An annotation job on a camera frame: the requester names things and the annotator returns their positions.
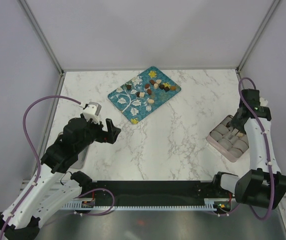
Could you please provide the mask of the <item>metal tongs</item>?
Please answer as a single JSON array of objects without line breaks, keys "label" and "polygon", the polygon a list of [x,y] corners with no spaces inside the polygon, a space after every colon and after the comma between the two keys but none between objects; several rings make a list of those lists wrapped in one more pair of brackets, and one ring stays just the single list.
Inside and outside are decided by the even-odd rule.
[{"label": "metal tongs", "polygon": [[238,129],[231,128],[230,131],[228,132],[227,139],[231,141],[234,137],[237,136],[238,132],[239,132]]}]

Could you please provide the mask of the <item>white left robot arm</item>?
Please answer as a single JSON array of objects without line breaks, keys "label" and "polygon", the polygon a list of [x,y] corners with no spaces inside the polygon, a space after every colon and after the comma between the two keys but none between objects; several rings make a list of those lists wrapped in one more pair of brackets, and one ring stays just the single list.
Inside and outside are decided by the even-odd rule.
[{"label": "white left robot arm", "polygon": [[94,142],[113,144],[121,129],[111,119],[106,119],[107,130],[102,122],[92,118],[71,119],[39,159],[33,179],[18,198],[0,212],[0,239],[32,240],[44,223],[65,203],[73,198],[87,197],[92,192],[92,179],[77,171],[56,193],[44,199],[50,188],[78,161],[78,156]]}]

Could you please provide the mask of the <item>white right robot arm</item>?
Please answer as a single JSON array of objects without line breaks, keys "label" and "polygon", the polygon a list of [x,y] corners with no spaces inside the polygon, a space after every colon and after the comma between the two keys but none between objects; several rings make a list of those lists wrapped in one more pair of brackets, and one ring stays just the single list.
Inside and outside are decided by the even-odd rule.
[{"label": "white right robot arm", "polygon": [[273,150],[271,112],[261,105],[259,90],[243,89],[240,93],[230,126],[248,139],[250,169],[243,176],[218,172],[211,191],[216,197],[232,192],[240,204],[275,209],[286,193],[286,175],[281,173]]}]

